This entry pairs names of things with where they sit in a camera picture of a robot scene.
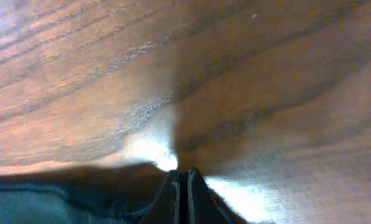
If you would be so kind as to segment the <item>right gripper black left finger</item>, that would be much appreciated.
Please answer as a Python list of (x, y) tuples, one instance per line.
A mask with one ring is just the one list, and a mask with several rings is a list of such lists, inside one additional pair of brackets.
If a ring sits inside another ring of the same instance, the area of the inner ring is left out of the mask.
[(180, 181), (177, 171), (170, 171), (161, 188), (139, 224), (179, 224)]

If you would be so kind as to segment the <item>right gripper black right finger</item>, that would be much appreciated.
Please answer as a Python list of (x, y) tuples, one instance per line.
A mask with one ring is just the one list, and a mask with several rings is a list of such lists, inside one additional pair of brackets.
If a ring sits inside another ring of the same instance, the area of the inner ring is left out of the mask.
[(200, 171), (188, 172), (188, 223), (233, 224), (232, 218), (216, 203)]

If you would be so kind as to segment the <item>black t-shirt with logo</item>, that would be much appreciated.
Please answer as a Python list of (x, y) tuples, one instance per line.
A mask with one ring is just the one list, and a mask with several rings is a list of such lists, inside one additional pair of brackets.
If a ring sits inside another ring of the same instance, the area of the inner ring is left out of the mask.
[[(179, 223), (188, 223), (189, 170), (177, 172)], [(142, 164), (121, 169), (80, 167), (0, 175), (0, 223), (139, 223), (168, 173)], [(210, 192), (233, 223), (243, 222), (217, 194)]]

